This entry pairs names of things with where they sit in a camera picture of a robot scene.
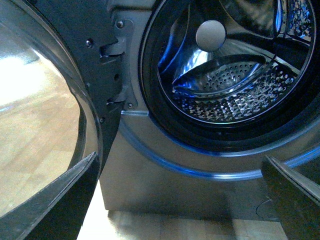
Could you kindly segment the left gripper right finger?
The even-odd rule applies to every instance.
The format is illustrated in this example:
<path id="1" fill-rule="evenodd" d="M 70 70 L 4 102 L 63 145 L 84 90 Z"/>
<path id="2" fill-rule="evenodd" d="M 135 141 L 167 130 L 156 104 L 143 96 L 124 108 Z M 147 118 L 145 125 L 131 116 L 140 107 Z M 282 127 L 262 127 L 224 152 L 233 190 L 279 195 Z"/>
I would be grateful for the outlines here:
<path id="1" fill-rule="evenodd" d="M 289 240 L 320 238 L 320 185 L 266 156 L 261 172 L 281 226 Z"/>

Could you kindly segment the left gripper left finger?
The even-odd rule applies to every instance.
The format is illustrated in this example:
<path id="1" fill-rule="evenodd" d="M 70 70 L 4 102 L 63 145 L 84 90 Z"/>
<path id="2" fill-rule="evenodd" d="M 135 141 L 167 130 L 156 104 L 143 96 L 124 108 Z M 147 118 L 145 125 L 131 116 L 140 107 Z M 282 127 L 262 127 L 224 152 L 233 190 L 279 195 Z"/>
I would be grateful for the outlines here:
<path id="1" fill-rule="evenodd" d="M 93 152 L 0 218 L 2 240 L 77 239 L 100 173 Z"/>

